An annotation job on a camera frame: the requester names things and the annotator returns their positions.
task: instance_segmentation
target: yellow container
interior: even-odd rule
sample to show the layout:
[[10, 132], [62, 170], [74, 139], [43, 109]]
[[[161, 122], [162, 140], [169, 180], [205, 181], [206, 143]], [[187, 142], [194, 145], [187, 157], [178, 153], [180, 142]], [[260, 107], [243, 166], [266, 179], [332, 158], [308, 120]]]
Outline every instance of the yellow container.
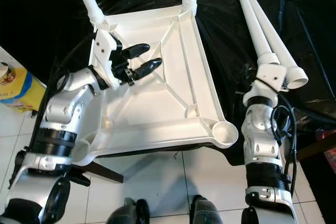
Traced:
[[25, 68], [0, 62], [0, 103], [19, 112], [36, 110], [45, 88]]

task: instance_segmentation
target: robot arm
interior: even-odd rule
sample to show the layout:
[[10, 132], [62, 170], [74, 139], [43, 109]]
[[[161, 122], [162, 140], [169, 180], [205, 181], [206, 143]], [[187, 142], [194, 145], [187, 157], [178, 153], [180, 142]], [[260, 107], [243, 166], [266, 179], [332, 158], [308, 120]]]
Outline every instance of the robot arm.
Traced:
[[64, 214], [70, 192], [67, 178], [71, 150], [81, 131], [85, 110], [104, 89], [134, 84], [161, 64], [161, 59], [128, 68], [129, 60], [149, 50], [139, 44], [122, 50], [110, 33], [98, 30], [93, 44], [93, 65], [66, 74], [57, 82], [43, 119], [26, 151], [18, 153], [0, 223], [55, 223]]
[[281, 89], [285, 74], [286, 69], [281, 65], [260, 65], [257, 80], [243, 98], [247, 107], [241, 127], [245, 139], [245, 201], [250, 207], [243, 211], [242, 224], [297, 224], [290, 179], [283, 172], [279, 145], [272, 131], [276, 122], [271, 122], [272, 111], [278, 103], [273, 90]]

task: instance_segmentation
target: white tile floor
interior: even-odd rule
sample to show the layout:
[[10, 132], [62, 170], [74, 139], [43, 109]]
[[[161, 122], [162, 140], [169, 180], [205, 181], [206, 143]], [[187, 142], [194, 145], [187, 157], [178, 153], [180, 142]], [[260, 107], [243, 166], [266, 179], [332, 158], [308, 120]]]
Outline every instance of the white tile floor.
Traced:
[[[30, 141], [34, 120], [0, 104], [0, 213], [8, 193], [16, 153]], [[188, 223], [189, 203], [196, 194], [211, 200], [225, 224], [239, 224], [246, 207], [245, 168], [232, 167], [219, 152], [200, 148], [188, 152], [152, 153], [104, 158], [98, 163], [122, 173], [123, 184], [89, 174], [91, 186], [71, 183], [65, 215], [59, 223], [104, 223], [125, 197], [144, 198], [151, 224]], [[323, 218], [301, 166], [293, 202], [300, 224], [323, 224]]]

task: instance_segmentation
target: floor tile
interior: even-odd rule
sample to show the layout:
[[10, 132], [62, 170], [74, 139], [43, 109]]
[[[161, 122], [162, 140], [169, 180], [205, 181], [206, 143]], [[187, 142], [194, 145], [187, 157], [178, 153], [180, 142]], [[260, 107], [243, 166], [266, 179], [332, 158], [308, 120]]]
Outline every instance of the floor tile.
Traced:
[[63, 217], [57, 224], [85, 223], [89, 187], [70, 182], [70, 195]]
[[325, 224], [319, 206], [316, 201], [300, 203], [307, 224]]
[[201, 194], [212, 201], [218, 211], [247, 206], [244, 166], [231, 166], [222, 153], [206, 147], [183, 152], [183, 157], [190, 202]]
[[[285, 156], [284, 155], [284, 145], [281, 146], [280, 153], [281, 153], [282, 167], [285, 168], [286, 160], [284, 158], [284, 156]], [[293, 165], [290, 164], [289, 165], [289, 175], [290, 175], [290, 177], [292, 177], [292, 173], [293, 173]], [[297, 193], [296, 193], [296, 188], [297, 187], [294, 188], [294, 195], [293, 195], [293, 198], [292, 198], [293, 203], [298, 203], [299, 202], [299, 198], [298, 198]]]
[[24, 114], [0, 104], [0, 137], [17, 136], [19, 134]]
[[22, 150], [25, 145], [29, 144], [30, 138], [31, 138], [30, 135], [23, 135], [17, 138], [16, 144], [14, 146], [13, 154], [9, 162], [7, 173], [5, 175], [5, 179], [2, 184], [1, 191], [0, 191], [0, 214], [2, 214], [5, 209], [5, 200], [7, 199], [7, 195], [9, 192], [8, 190], [9, 179], [11, 178], [12, 173], [13, 173], [16, 153]]
[[17, 136], [0, 137], [0, 189], [6, 176]]
[[150, 224], [189, 224], [189, 215], [151, 218]]
[[36, 116], [32, 118], [30, 114], [31, 114], [30, 111], [25, 113], [25, 118], [23, 120], [22, 127], [20, 130], [20, 135], [33, 133]]
[[9, 179], [11, 178], [13, 170], [14, 170], [14, 161], [15, 161], [16, 154], [20, 150], [23, 150], [24, 146], [27, 146], [29, 144], [31, 137], [32, 137], [31, 135], [18, 136], [1, 190], [4, 190], [7, 187], [9, 187]]
[[299, 202], [314, 201], [315, 197], [310, 188], [308, 180], [303, 172], [303, 169], [298, 163], [297, 166], [297, 178], [295, 184], [295, 192], [298, 196]]
[[298, 224], [307, 224], [300, 204], [294, 204], [294, 210], [296, 213], [296, 218], [298, 219]]
[[224, 224], [241, 224], [241, 216], [243, 210], [230, 210], [230, 211], [221, 211], [219, 215], [221, 216]]
[[97, 162], [124, 175], [123, 184], [91, 176], [86, 222], [106, 221], [125, 197], [146, 199], [151, 216], [188, 214], [182, 153], [160, 152]]

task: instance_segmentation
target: black cable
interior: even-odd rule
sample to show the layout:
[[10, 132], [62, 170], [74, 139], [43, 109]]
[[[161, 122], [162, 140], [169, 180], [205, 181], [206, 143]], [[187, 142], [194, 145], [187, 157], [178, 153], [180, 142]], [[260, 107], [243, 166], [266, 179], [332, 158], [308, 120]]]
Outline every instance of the black cable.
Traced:
[[65, 76], [63, 81], [62, 81], [62, 84], [61, 84], [61, 86], [64, 87], [66, 85], [66, 81], [69, 78], [69, 71], [62, 69], [61, 66], [55, 66], [55, 61], [54, 61], [54, 67], [52, 68], [52, 70], [50, 72], [50, 76], [49, 76], [49, 80], [48, 80], [48, 83], [47, 83], [46, 91], [43, 95], [43, 98], [41, 100], [41, 104], [40, 104], [39, 109], [38, 109], [38, 113], [36, 115], [36, 121], [35, 121], [34, 129], [33, 129], [33, 134], [31, 136], [32, 140], [29, 144], [29, 149], [31, 148], [31, 146], [34, 142], [33, 140], [35, 139], [35, 135], [38, 131], [38, 128], [41, 125], [43, 115], [46, 111], [46, 108], [47, 108], [50, 97], [55, 95], [55, 93], [57, 93], [60, 90], [60, 89], [57, 90], [57, 88], [56, 88], [57, 81], [62, 76]]
[[277, 121], [275, 120], [275, 115], [276, 115], [276, 112], [277, 111], [281, 111], [281, 110], [284, 110], [287, 114], [287, 117], [290, 117], [290, 110], [284, 106], [284, 105], [278, 105], [276, 106], [273, 110], [272, 110], [272, 113], [271, 113], [271, 129], [272, 129], [272, 132], [273, 132], [273, 135], [276, 139], [276, 141], [278, 142], [279, 145], [281, 145], [281, 137], [283, 137], [283, 135], [279, 135], [279, 124], [277, 123], [277, 128], [275, 127], [273, 121]]
[[297, 106], [295, 106], [294, 109], [298, 110], [298, 111], [301, 111], [302, 113], [306, 114], [310, 118], [313, 118], [317, 121], [321, 121], [321, 122], [324, 122], [324, 123], [330, 123], [330, 124], [336, 125], [336, 120], [333, 119], [333, 118], [330, 118], [328, 116], [321, 115], [321, 114], [318, 114], [316, 112], [312, 112], [310, 110], [307, 110], [307, 109], [301, 108], [301, 107], [297, 107]]
[[[291, 181], [291, 186], [290, 186], [290, 193], [293, 196], [295, 182], [296, 182], [296, 174], [297, 174], [297, 163], [296, 163], [297, 162], [297, 157], [296, 157], [297, 126], [296, 126], [296, 117], [295, 117], [295, 114], [294, 114], [294, 108], [289, 103], [289, 101], [287, 100], [287, 98], [283, 94], [281, 94], [280, 92], [278, 92], [275, 88], [273, 88], [266, 81], [261, 80], [259, 78], [256, 78], [256, 80], [260, 81], [261, 83], [265, 84], [267, 87], [269, 87], [270, 89], [272, 89], [272, 91], [274, 93], [276, 93], [282, 99], [282, 101], [285, 103], [285, 105], [286, 105], [286, 107], [288, 109], [286, 111], [289, 112], [288, 115], [289, 115], [289, 117], [290, 117], [290, 119], [292, 121], [292, 136], [290, 137], [290, 139], [291, 139], [291, 148], [290, 148], [290, 151], [289, 151], [288, 159], [286, 160], [285, 169], [284, 169], [284, 175], [285, 176], [288, 175], [289, 164], [290, 164], [290, 161], [292, 159], [292, 161], [293, 161], [293, 173], [292, 173], [292, 181]], [[272, 116], [275, 115], [275, 112], [276, 112], [276, 110], [278, 108], [283, 108], [283, 107], [284, 107], [283, 105], [275, 107], [274, 108], [275, 111], [274, 110], [272, 111]]]
[[69, 59], [74, 55], [74, 53], [89, 39], [93, 39], [93, 34], [89, 33], [87, 36], [84, 37], [64, 58], [64, 60], [61, 62], [60, 67], [63, 67]]

